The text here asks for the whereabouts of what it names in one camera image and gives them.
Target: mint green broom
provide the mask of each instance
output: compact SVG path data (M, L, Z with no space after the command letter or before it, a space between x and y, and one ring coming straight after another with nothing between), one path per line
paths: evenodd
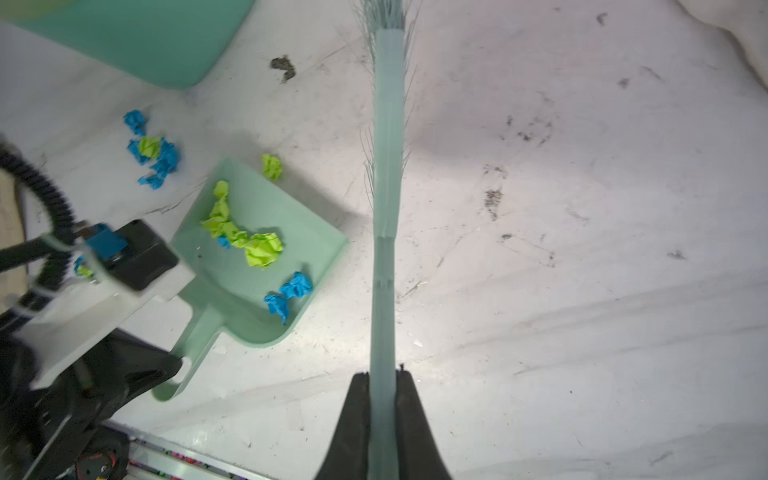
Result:
M406 10L402 0L362 0L363 34L373 62L371 437L369 480L399 477L395 438L395 236L400 210L405 123Z

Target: dirt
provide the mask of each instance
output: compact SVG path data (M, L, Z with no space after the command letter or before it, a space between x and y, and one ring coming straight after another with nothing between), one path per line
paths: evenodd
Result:
M552 138L552 133L554 132L554 127L552 127L552 122L548 121L545 127L549 129L549 132L546 134L544 138L541 139L540 142L538 142L539 147L547 143Z
M293 67L293 64L291 64L290 60L288 60L288 55L283 55L282 57L273 58L272 61L270 61L270 68L274 68L275 70L285 71L285 73L283 74L282 83L285 83L291 78L296 76L296 69Z
M498 205L502 202L504 194L501 190L488 190L485 192L485 210L491 216L491 221L498 219Z
M687 260L685 255L683 255L683 252L679 250L675 250L674 252L667 253L667 257L670 257L671 259L674 259L674 260Z
M503 167L494 167L493 165L485 165L483 168L483 175L487 175L493 172L497 177L501 178L502 180L507 179L507 171Z

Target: mint green dustpan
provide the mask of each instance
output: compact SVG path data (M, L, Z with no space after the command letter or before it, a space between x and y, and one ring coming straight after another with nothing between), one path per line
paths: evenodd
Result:
M230 218L238 227L252 233L275 232L283 241L285 250L269 267L248 266L242 250L227 250L200 226L214 205L212 192L219 180L230 183ZM189 359L190 370L179 383L156 387L154 397L165 401L181 393L221 332L248 346L270 346L284 339L322 288L346 243L341 232L253 168L222 161L171 241L197 274L179 293L194 313L171 351ZM314 290L303 298L288 300L290 316L284 326L263 299L270 292L276 293L297 271L309 277Z
M253 0L75 0L15 24L151 84L181 89L214 66L252 6Z

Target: white floor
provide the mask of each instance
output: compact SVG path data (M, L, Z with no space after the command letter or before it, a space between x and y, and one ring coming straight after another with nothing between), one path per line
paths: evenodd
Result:
M667 0L425 0L415 28L398 357L454 478L767 477L768 93L729 38ZM170 239L219 159L270 151L350 238L288 339L221 336L179 398L116 415L312 478L369 351L371 78L349 2L258 2L184 92L8 25L0 65L0 131L80 218ZM125 150L133 108L184 149L157 191ZM28 234L44 216L28 205ZM170 348L186 314L127 327Z

